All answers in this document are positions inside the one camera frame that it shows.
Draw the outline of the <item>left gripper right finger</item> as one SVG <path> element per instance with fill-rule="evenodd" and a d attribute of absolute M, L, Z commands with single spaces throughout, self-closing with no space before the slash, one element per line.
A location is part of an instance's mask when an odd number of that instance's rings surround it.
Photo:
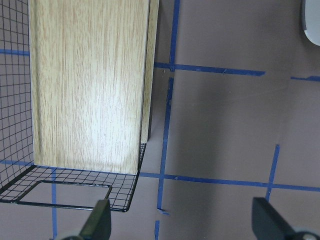
<path fill-rule="evenodd" d="M 310 231 L 295 231 L 263 197 L 252 199 L 251 228 L 257 240 L 318 240 Z"/>

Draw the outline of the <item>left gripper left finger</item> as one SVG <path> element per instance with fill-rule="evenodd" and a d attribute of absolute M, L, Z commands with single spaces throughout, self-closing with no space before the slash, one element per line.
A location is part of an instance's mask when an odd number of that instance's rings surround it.
<path fill-rule="evenodd" d="M 78 233 L 59 236 L 59 240 L 109 240 L 112 232 L 109 199 L 99 200 Z"/>

